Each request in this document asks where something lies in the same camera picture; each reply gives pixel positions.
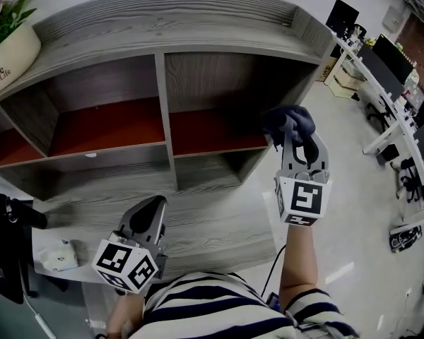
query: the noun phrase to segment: red shelf surface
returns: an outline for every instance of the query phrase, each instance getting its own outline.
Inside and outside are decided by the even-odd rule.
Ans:
[[[257,119],[219,109],[170,114],[174,156],[267,147]]]
[[[0,134],[0,166],[43,158],[15,129]]]
[[[164,141],[158,97],[128,100],[61,114],[49,156]]]

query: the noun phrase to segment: white marker cube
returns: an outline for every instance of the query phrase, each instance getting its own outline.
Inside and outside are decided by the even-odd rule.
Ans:
[[[312,226],[325,216],[332,182],[320,184],[276,175],[276,197],[282,222]]]
[[[158,272],[146,249],[102,240],[93,268],[111,286],[138,294]]]

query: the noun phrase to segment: desk leg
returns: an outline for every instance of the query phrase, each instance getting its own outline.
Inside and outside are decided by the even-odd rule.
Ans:
[[[336,73],[338,72],[339,68],[341,67],[342,63],[344,62],[344,60],[346,60],[347,57],[347,52],[344,50],[344,53],[341,54],[341,56],[339,57],[338,61],[336,62],[336,64],[334,64],[333,69],[330,71],[330,74],[326,77],[324,84],[328,85],[331,82],[331,79],[333,79],[333,77],[336,75]]]
[[[378,136],[371,144],[363,148],[363,153],[368,155],[376,149],[381,148],[386,142],[391,143],[400,133],[402,133],[399,122],[395,121],[385,132]]]
[[[406,221],[408,222],[408,221],[414,221],[414,220],[417,220],[417,219],[420,219],[420,220],[418,220],[418,221],[416,221],[416,222],[413,222],[413,223],[409,223],[409,224],[407,224],[407,225],[404,225],[404,226],[399,226],[399,227],[397,227],[397,228],[395,228],[395,229],[393,229],[393,230],[391,230],[389,233],[390,234],[398,234],[398,233],[400,233],[400,232],[403,232],[403,231],[408,231],[408,230],[410,230],[410,229],[413,229],[414,227],[416,227],[416,226],[419,226],[419,225],[423,225],[424,224],[424,209],[423,210],[421,210],[421,211],[418,211],[417,213],[415,213],[414,215],[412,215],[411,217],[409,217],[409,218],[407,218],[406,219]]]

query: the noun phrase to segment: person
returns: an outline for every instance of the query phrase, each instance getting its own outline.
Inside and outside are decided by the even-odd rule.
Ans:
[[[330,296],[317,288],[311,227],[291,225],[279,287],[281,312],[271,309],[238,275],[191,273],[155,284],[143,295],[120,297],[107,337],[141,338],[358,338]]]

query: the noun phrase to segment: human arm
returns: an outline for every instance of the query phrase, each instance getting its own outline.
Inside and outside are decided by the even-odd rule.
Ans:
[[[143,322],[144,296],[127,294],[119,297],[107,321],[107,337],[120,339],[124,324],[129,321],[134,331]]]
[[[311,227],[289,225],[279,290],[281,309],[317,285],[317,262]]]

